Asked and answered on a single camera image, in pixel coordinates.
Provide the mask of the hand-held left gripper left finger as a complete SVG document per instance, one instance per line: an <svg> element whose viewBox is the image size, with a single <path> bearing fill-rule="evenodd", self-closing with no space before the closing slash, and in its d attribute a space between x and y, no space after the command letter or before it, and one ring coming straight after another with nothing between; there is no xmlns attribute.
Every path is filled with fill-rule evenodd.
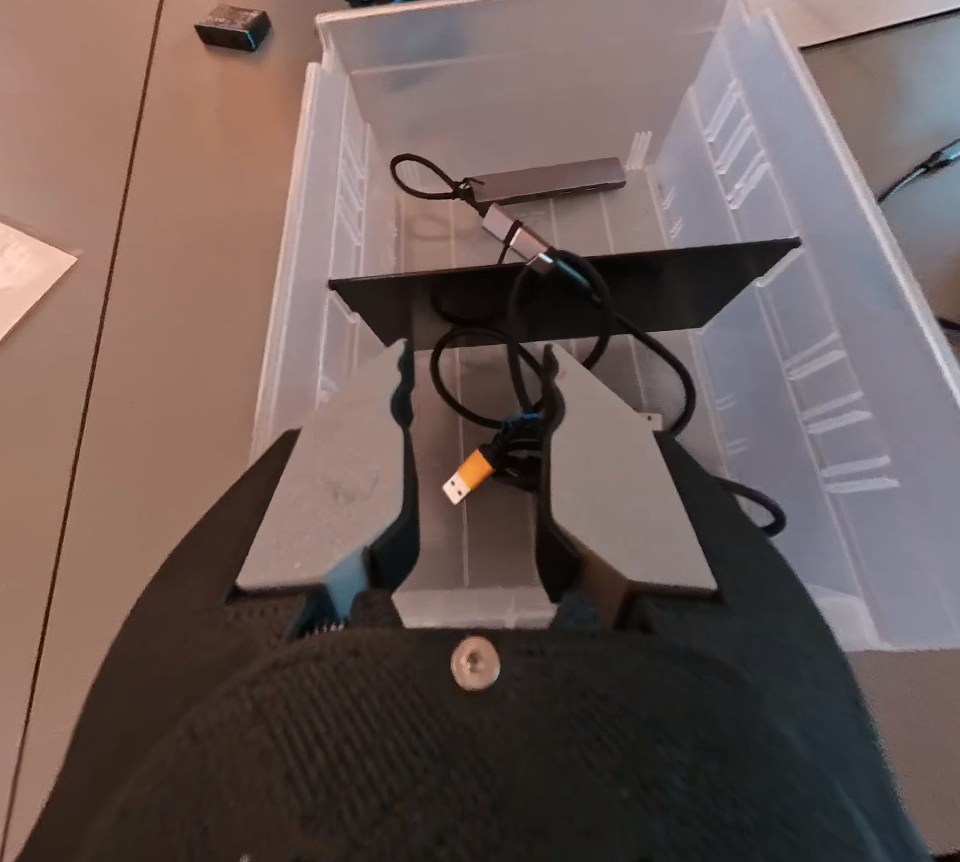
<svg viewBox="0 0 960 862"><path fill-rule="evenodd" d="M243 592L393 592L419 557L413 351L398 340L298 429L236 579Z"/></svg>

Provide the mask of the white paper sheet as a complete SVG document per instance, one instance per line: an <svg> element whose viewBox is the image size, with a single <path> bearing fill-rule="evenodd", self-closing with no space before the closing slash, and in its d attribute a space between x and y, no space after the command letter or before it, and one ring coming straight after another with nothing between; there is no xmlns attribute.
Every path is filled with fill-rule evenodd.
<svg viewBox="0 0 960 862"><path fill-rule="evenodd" d="M77 257L1 222L1 339L5 340L76 264Z"/></svg>

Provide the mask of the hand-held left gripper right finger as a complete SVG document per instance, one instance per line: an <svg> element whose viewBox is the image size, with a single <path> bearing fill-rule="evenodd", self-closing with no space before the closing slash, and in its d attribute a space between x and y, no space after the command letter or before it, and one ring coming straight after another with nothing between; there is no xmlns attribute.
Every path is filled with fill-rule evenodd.
<svg viewBox="0 0 960 862"><path fill-rule="evenodd" d="M541 378L534 560L550 602L582 592L599 616L624 616L640 595L714 597L656 424L558 345Z"/></svg>

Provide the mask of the black usb cable orange plug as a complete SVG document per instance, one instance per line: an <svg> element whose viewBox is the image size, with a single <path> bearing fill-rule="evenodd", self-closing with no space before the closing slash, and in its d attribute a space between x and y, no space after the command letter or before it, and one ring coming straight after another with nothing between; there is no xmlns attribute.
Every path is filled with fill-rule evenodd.
<svg viewBox="0 0 960 862"><path fill-rule="evenodd" d="M651 352L677 376L682 392L682 405L668 432L682 435L693 421L697 408L697 389L686 364L650 333L642 331L614 302L613 293L594 263L585 256L566 249L548 246L526 261L510 285L504 313L476 320L458 320L448 317L450 328L435 343L429 359L429 376L440 399L462 420L492 433L491 438L474 449L444 482L442 489L447 499L458 505L473 491L490 479L528 494L540 490L544 467L546 423L546 383L541 383L541 397L534 400L526 386L524 369L544 376L544 365L521 343L518 332L522 294L526 284L537 276L542 279L557 277L578 297L589 301L602 316L602 329L592 348L582 361L582 367L592 372L605 356L617 328L643 348ZM506 353L510 385L517 404L517 412L501 419L486 416L468 408L447 386L441 372L441 358L455 342L479 340L501 345Z"/></svg>

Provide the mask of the clear plastic bin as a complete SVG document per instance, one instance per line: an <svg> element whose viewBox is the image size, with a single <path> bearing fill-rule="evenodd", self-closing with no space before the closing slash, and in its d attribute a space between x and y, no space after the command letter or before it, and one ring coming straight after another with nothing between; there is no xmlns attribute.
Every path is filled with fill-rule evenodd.
<svg viewBox="0 0 960 862"><path fill-rule="evenodd" d="M773 496L775 544L842 645L958 647L958 365L810 70L742 0L449 0L317 19L255 459L383 343L330 280L484 266L454 178L615 157L627 183L516 209L582 256L797 237L704 327L662 332L698 407L683 446Z"/></svg>

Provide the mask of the black bin divider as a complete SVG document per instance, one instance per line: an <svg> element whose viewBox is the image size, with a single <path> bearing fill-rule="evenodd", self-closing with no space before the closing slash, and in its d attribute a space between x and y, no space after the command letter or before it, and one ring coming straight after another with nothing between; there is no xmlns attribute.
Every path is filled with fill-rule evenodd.
<svg viewBox="0 0 960 862"><path fill-rule="evenodd" d="M797 250L797 238L673 248L588 258L613 309L638 329L702 328L748 286ZM428 351L450 328L507 329L511 287L522 263L331 279L328 288L386 346ZM558 272L532 273L518 302L522 343L594 337L596 304Z"/></svg>

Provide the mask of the small black battery box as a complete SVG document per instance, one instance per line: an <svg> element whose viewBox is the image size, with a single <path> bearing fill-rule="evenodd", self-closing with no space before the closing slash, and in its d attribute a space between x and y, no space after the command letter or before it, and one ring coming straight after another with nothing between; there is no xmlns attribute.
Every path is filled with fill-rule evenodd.
<svg viewBox="0 0 960 862"><path fill-rule="evenodd" d="M203 45L247 54L258 52L272 28L266 11L229 4L217 5L194 25Z"/></svg>

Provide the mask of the grey usb hub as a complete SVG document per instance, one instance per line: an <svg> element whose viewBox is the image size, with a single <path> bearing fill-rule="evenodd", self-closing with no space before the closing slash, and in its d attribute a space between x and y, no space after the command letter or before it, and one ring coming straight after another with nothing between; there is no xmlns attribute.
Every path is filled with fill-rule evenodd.
<svg viewBox="0 0 960 862"><path fill-rule="evenodd" d="M426 191L408 183L402 166L426 170L445 186ZM617 192L627 184L627 173L616 157L605 157L534 167L509 172L470 175L454 179L431 160L413 152L395 155L389 164L397 187L422 201L458 201L481 219L483 230L504 250L525 259L547 252L546 243L533 229L507 212L507 208L544 200Z"/></svg>

